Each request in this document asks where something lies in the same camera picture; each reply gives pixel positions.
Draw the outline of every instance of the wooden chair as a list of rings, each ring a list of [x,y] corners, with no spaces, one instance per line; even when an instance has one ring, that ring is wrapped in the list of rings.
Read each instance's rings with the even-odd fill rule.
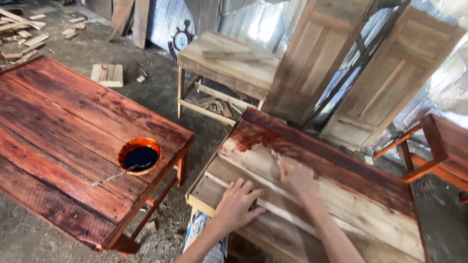
[[[433,160],[410,153],[407,139],[423,129],[427,143],[431,149]],[[468,130],[463,129],[434,114],[429,114],[419,120],[419,124],[411,128],[388,146],[374,153],[379,158],[391,148],[401,145],[407,174],[402,179],[412,182],[421,176],[432,172],[438,177],[455,185],[464,192],[468,191]],[[468,203],[468,197],[460,193],[460,202]]]

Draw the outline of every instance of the ship wheel decoration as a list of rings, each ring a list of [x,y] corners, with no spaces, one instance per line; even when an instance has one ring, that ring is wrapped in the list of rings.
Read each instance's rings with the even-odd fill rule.
[[[190,21],[184,21],[185,29],[182,31],[179,27],[176,27],[177,33],[172,36],[172,41],[168,41],[169,52],[175,58],[177,62],[177,54],[182,49],[186,48],[187,45],[192,42],[193,35],[189,33],[188,29],[190,26]]]

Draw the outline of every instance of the concrete floor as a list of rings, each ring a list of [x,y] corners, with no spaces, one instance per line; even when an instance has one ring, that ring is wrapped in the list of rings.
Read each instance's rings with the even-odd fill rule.
[[[186,184],[180,190],[169,192],[154,216],[158,226],[156,233],[149,234],[146,229],[143,230],[139,236],[143,245],[136,255],[124,259],[115,252],[92,252],[0,194],[0,262],[172,262],[182,252],[190,216],[190,207],[185,202],[184,194],[227,132],[221,123],[191,110],[186,110],[183,118],[177,119],[178,67],[171,57],[160,55],[154,47],[140,50],[125,37],[118,37],[113,43],[108,42],[107,38],[112,31],[112,28],[106,26],[108,21],[83,7],[61,7],[57,2],[42,0],[22,8],[25,16],[30,16],[34,14],[31,11],[46,6],[55,10],[46,13],[47,18],[41,20],[47,23],[43,32],[51,36],[46,46],[39,51],[41,54],[86,76],[89,76],[95,63],[122,64],[125,86],[115,90],[193,131],[196,139],[189,152]],[[93,22],[88,23],[86,30],[79,31],[75,38],[64,40],[61,32],[67,28],[68,19],[82,14],[86,14]],[[36,30],[30,32],[33,35],[40,34]],[[22,49],[16,43],[0,47],[2,52]],[[136,82],[136,78],[142,74],[141,70],[148,75],[144,83]],[[193,75],[187,77],[188,80],[193,78]],[[402,175],[402,167],[388,160],[379,159],[374,164],[396,176]],[[423,177],[413,186],[431,262],[466,261],[468,208],[457,202],[458,190],[432,175]],[[130,229],[134,229],[143,216],[140,213]]]

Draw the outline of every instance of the wooden door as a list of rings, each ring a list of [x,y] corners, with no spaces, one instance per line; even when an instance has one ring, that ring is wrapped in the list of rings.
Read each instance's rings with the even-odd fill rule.
[[[310,0],[263,109],[304,124],[364,26],[375,0]]]
[[[369,146],[465,33],[457,25],[407,7],[320,137],[349,149]]]

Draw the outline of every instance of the person's hand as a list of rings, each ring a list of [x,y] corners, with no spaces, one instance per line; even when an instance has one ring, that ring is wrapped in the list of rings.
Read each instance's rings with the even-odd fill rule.
[[[253,202],[262,196],[261,189],[253,190],[254,184],[239,178],[232,182],[221,199],[216,211],[210,220],[217,228],[223,231],[222,236],[237,230],[249,223],[254,217],[265,212],[262,207],[249,211]]]
[[[303,204],[314,195],[314,171],[300,162],[277,155],[281,184]]]

